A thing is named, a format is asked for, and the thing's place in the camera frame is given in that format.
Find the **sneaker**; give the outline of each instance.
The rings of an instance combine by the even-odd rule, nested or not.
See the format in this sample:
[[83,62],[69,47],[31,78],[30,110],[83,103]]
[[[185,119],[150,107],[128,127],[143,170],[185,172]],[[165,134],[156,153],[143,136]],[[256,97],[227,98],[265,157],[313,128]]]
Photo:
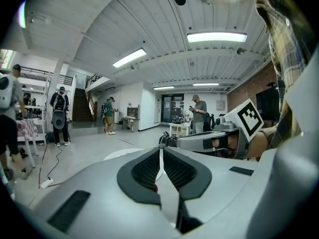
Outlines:
[[21,177],[22,177],[22,179],[23,179],[23,180],[26,180],[26,179],[29,177],[29,175],[30,175],[31,172],[32,172],[32,168],[26,167],[26,168],[25,168],[25,172],[21,172]]
[[9,180],[11,180],[13,178],[13,170],[11,168],[9,169],[3,169],[4,174],[6,176],[6,178]]

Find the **doorway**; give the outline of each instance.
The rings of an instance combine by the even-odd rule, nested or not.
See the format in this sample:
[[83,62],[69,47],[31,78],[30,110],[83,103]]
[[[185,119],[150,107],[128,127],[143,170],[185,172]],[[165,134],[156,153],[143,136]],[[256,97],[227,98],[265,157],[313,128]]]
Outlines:
[[160,121],[171,123],[184,113],[184,94],[168,94],[161,97],[161,115]]

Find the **power strip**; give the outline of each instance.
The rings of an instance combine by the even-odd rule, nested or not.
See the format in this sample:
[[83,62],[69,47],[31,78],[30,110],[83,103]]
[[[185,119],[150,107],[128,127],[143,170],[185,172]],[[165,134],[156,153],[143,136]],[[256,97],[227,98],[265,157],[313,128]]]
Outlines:
[[51,184],[53,184],[53,179],[49,179],[46,180],[45,182],[43,182],[40,187],[41,189],[46,189],[48,186],[50,186]]

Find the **television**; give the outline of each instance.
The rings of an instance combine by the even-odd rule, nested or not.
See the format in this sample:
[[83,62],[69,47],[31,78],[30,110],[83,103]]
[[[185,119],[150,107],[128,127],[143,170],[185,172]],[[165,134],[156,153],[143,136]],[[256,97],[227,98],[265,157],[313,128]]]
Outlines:
[[256,94],[257,110],[263,120],[279,120],[279,93],[276,87]]

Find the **brick wall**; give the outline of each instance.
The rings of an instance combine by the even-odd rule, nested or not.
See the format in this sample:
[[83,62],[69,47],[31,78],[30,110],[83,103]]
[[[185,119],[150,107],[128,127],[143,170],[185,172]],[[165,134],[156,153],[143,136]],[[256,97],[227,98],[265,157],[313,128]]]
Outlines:
[[[256,94],[268,89],[269,87],[266,85],[270,82],[277,84],[276,73],[272,62],[265,66],[253,78],[227,95],[228,111],[230,112],[249,98],[257,107]],[[265,121],[265,126],[270,126],[268,121]]]

